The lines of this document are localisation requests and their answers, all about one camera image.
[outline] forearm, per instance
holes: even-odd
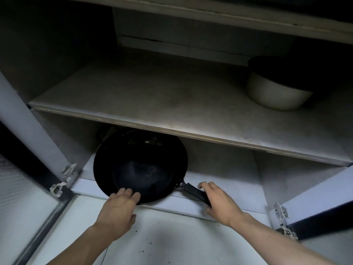
[[[232,228],[243,236],[269,265],[334,264],[298,242],[263,225],[247,213],[244,214],[243,221],[232,223]]]
[[[109,231],[91,226],[48,265],[92,265],[111,243]]]

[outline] cookware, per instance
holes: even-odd
[[[308,63],[284,57],[257,56],[250,59],[248,65],[253,72],[247,82],[247,94],[270,109],[298,109],[319,84]]]
[[[176,136],[125,128],[99,147],[93,173],[106,194],[120,188],[141,193],[139,205],[154,202],[179,188],[211,206],[204,191],[185,183],[188,154]]]

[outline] hand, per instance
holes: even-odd
[[[213,182],[201,182],[198,188],[203,188],[211,202],[212,208],[206,207],[206,213],[219,223],[236,229],[236,225],[249,218],[249,214],[244,213],[234,200],[220,187]]]
[[[104,203],[93,227],[107,234],[112,242],[117,240],[135,223],[136,215],[132,212],[140,198],[138,192],[132,195],[131,189],[121,188],[117,194],[112,193]]]

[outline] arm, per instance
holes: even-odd
[[[104,249],[131,229],[136,220],[132,212],[140,197],[124,188],[111,194],[97,221],[48,265],[92,265]]]
[[[243,212],[232,198],[213,182],[201,182],[198,187],[205,190],[212,205],[212,208],[206,208],[206,212],[243,236],[267,264],[334,265],[328,259]]]

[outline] black lid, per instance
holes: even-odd
[[[325,69],[310,61],[256,56],[249,60],[248,65],[258,75],[295,89],[316,92],[327,84]]]

